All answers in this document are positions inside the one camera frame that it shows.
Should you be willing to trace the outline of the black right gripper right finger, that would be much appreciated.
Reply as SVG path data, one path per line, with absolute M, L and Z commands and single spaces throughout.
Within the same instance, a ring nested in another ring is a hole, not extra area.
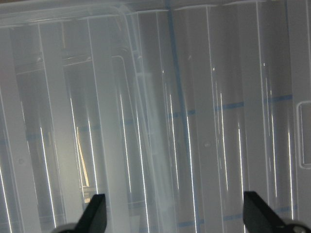
M 244 191 L 242 217 L 249 233 L 292 232 L 289 225 L 255 191 Z

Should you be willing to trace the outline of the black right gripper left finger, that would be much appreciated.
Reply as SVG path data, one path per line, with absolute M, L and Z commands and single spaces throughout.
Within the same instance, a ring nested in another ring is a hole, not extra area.
M 96 194 L 90 200 L 74 233 L 104 233 L 107 227 L 105 194 Z

